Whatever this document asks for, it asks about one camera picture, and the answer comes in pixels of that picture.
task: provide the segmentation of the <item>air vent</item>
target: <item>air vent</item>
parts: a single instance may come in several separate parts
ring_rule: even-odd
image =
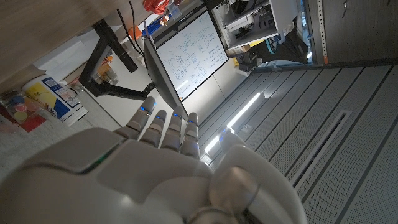
[[[326,151],[332,140],[336,137],[338,131],[343,127],[347,121],[351,111],[340,111],[335,120],[330,124],[321,140],[312,149],[307,159],[301,165],[300,169],[294,175],[290,183],[293,185],[295,190],[298,190],[303,184],[304,180],[311,173],[311,170],[315,167],[315,164],[319,161],[323,153]]]

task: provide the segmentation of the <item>shelving unit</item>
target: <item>shelving unit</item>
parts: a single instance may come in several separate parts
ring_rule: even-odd
[[[275,25],[267,29],[261,29],[256,32],[249,32],[241,38],[236,38],[235,35],[229,31],[229,28],[235,26],[241,21],[241,18],[256,12],[260,8],[270,4],[272,14],[274,16]],[[217,26],[221,31],[228,49],[241,47],[257,40],[273,37],[283,32],[283,29],[299,14],[297,3],[294,0],[263,0],[257,3],[253,9],[243,12],[239,17],[234,17],[232,9],[228,13],[226,5],[218,5],[212,10]]]

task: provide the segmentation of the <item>ceiling light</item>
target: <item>ceiling light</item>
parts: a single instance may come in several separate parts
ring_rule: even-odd
[[[207,145],[207,147],[206,147],[206,149],[205,149],[205,152],[206,152],[206,153],[209,152],[210,149],[213,148],[214,145],[215,145],[217,142],[218,142],[218,136],[216,136],[216,137],[210,142],[210,144]]]
[[[237,120],[242,117],[242,115],[244,114],[244,112],[246,112],[249,107],[256,101],[256,99],[258,99],[260,96],[260,93],[257,93],[245,106],[244,108],[241,109],[241,111],[239,111],[239,113],[227,124],[227,127],[231,128],[232,125],[234,125],[235,122],[237,122]],[[207,147],[205,148],[205,152],[208,153],[213,147],[214,145],[218,142],[218,136],[216,136],[210,143],[209,145],[207,145]]]
[[[248,103],[246,106],[244,106],[243,109],[241,109],[241,111],[239,111],[239,113],[226,125],[227,127],[232,127],[232,125],[234,125],[235,122],[237,122],[237,120],[242,117],[242,115],[244,114],[244,112],[246,112],[249,107],[256,101],[257,98],[259,98],[260,93],[257,93]]]

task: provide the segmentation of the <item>whiteboard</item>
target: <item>whiteboard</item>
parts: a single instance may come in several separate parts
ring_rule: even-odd
[[[208,12],[156,51],[181,100],[228,60]]]

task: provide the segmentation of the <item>gray cabinet door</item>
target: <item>gray cabinet door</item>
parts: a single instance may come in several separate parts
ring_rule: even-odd
[[[324,0],[329,63],[398,57],[398,1]]]

